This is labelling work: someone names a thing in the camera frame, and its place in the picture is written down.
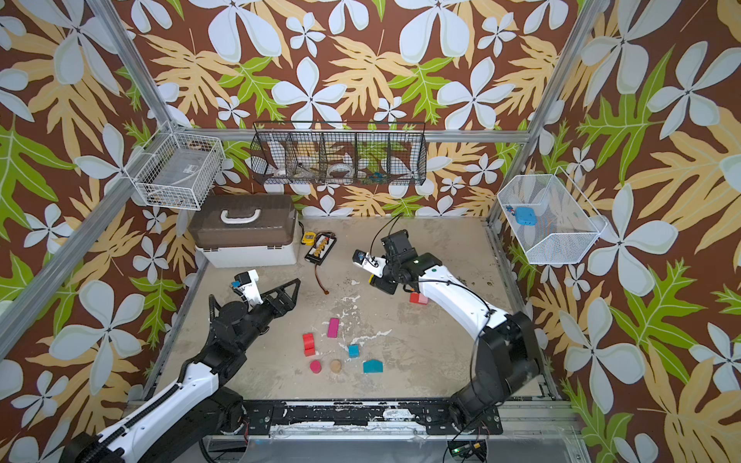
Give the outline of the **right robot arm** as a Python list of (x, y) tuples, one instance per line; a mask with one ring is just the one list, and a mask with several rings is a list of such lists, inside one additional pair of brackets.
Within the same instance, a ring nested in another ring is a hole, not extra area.
[(382, 256), (357, 250), (353, 263), (370, 273), (372, 287), (389, 295), (403, 287), (424, 296), (471, 335), (469, 383), (451, 396), (449, 413), (458, 431), (486, 424), (499, 405), (542, 374), (534, 323), (526, 314), (488, 303), (433, 254), (418, 254), (408, 231), (387, 235), (381, 243)]

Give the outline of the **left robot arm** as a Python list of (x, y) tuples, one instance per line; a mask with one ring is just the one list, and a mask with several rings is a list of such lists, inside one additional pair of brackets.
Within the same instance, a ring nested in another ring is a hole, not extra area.
[(247, 349), (269, 324), (297, 304), (299, 279), (261, 292), (247, 273), (235, 277), (236, 301), (208, 297), (208, 337), (165, 390), (104, 431), (81, 433), (62, 451), (63, 462), (169, 462), (206, 436), (239, 428), (243, 398), (228, 389)]

